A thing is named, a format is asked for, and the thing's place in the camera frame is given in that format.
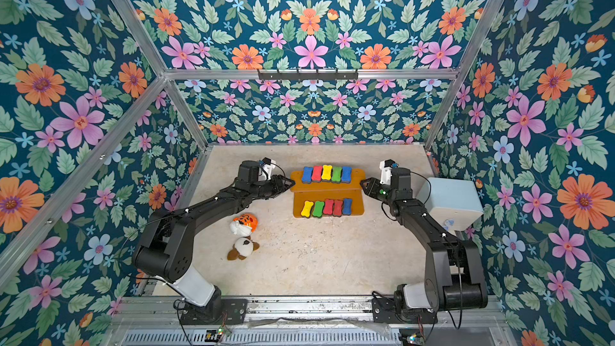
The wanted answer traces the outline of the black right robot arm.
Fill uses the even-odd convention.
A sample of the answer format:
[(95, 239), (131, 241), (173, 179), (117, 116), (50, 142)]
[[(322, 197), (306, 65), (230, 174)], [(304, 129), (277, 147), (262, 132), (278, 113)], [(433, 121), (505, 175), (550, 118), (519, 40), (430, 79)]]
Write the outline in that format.
[(390, 181), (368, 178), (360, 182), (364, 194), (387, 206), (395, 221), (415, 235), (425, 250), (424, 282), (401, 284), (392, 304), (395, 314), (484, 309), (488, 291), (477, 245), (449, 233), (413, 196), (413, 171), (388, 168)]

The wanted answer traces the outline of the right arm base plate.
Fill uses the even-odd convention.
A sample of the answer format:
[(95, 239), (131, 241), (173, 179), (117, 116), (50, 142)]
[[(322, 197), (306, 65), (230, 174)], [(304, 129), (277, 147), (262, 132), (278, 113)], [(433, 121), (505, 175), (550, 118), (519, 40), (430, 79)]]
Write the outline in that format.
[(410, 309), (402, 296), (385, 296), (372, 291), (373, 321), (388, 325), (434, 325), (437, 314), (428, 309)]

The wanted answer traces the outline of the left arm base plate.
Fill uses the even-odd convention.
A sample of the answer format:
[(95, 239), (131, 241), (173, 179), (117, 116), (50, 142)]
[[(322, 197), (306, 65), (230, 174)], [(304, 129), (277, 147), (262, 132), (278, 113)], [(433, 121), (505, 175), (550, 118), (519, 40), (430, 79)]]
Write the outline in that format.
[(179, 322), (187, 326), (241, 325), (247, 310), (245, 299), (214, 299), (203, 307), (186, 304), (180, 310)]

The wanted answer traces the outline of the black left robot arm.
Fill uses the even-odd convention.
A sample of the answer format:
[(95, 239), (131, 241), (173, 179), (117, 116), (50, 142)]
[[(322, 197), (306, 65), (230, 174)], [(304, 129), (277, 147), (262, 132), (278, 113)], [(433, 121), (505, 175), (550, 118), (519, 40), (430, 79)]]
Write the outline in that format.
[(267, 158), (245, 160), (231, 185), (213, 197), (171, 212), (155, 212), (139, 237), (133, 265), (158, 277), (197, 308), (207, 307), (220, 291), (193, 266), (195, 236), (219, 220), (246, 210), (255, 200), (270, 200), (289, 191), (296, 182), (284, 174), (265, 171)]

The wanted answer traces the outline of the green eraser top shelf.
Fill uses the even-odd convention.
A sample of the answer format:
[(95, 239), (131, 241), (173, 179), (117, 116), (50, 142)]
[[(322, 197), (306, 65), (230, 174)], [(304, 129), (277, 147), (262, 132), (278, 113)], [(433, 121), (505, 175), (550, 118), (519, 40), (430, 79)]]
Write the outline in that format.
[(342, 167), (334, 166), (332, 168), (331, 182), (339, 184), (341, 182), (342, 172), (343, 172)]

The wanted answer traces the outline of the yellow eraser top shelf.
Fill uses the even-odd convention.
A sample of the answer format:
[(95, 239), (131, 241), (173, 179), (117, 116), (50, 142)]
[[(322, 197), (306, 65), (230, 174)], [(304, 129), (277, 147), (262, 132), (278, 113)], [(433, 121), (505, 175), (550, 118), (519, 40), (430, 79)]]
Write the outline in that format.
[(322, 167), (322, 173), (321, 173), (321, 180), (325, 181), (325, 182), (330, 182), (332, 180), (332, 170), (333, 170), (333, 165), (323, 165)]

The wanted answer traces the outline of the red eraser top shelf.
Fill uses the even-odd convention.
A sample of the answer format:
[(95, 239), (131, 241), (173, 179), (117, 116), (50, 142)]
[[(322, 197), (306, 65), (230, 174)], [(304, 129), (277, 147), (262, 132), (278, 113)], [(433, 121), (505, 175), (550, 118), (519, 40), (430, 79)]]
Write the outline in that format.
[(311, 181), (314, 183), (319, 183), (322, 181), (323, 167), (322, 166), (314, 166), (312, 168), (312, 177)]

